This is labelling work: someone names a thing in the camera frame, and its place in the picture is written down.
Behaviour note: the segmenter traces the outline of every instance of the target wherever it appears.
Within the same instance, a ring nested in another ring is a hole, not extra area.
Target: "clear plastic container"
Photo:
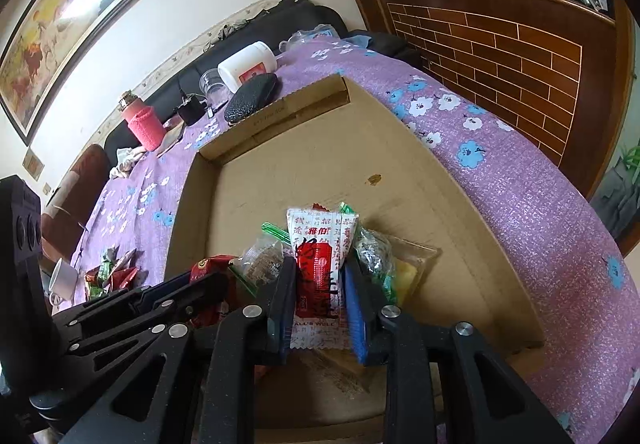
[[[231,92],[222,81],[217,68],[212,68],[202,74],[200,90],[212,109],[218,108],[231,98]]]
[[[313,30],[299,30],[289,38],[289,41],[281,41],[279,45],[280,51],[284,54],[284,52],[302,45],[302,43],[308,43],[318,36],[340,39],[338,32],[331,25],[318,25]]]

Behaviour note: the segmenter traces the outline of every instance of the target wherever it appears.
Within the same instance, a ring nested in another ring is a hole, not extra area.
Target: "plastic bag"
[[[255,295],[258,287],[276,280],[284,261],[282,242],[262,233],[240,258],[231,260],[233,271]]]
[[[396,261],[389,240],[384,234],[361,227],[356,234],[353,248],[374,281],[382,287],[388,302],[395,305],[398,302],[394,286]]]
[[[369,46],[371,38],[369,36],[351,36],[350,38],[345,38],[343,41],[347,43],[351,43],[351,45],[359,46],[360,48],[367,48]]]
[[[342,202],[340,211],[353,209]],[[386,299],[402,306],[416,291],[438,250],[358,226],[353,240],[358,259],[378,283]]]
[[[302,43],[308,43],[318,36],[340,38],[338,32],[336,32],[331,25],[318,25],[313,30],[299,30],[289,38],[289,41],[280,42],[280,51],[284,54],[284,52],[287,52],[298,45],[302,45]]]

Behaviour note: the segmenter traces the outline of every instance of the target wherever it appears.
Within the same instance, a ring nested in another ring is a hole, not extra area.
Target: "purple tablecloth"
[[[352,78],[433,151],[494,231],[538,310],[546,364],[530,387],[575,442],[597,443],[640,376],[640,298],[577,190],[509,125],[404,62],[317,40],[280,56],[277,73],[280,95],[330,74]],[[119,246],[119,254],[136,247],[145,283],[160,283],[193,156],[227,128],[222,112],[205,117],[160,159],[149,153],[128,179],[108,182],[73,264],[86,271],[106,247]]]

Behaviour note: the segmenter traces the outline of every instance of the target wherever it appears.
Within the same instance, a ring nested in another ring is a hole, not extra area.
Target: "picture frame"
[[[133,1],[30,1],[0,56],[0,104],[26,145],[84,53]]]

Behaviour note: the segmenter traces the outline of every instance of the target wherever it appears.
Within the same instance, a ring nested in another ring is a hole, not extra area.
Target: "stain on cardboard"
[[[378,182],[380,182],[380,180],[382,180],[382,175],[376,173],[375,175],[371,175],[367,180],[369,181],[369,184],[375,186]]]

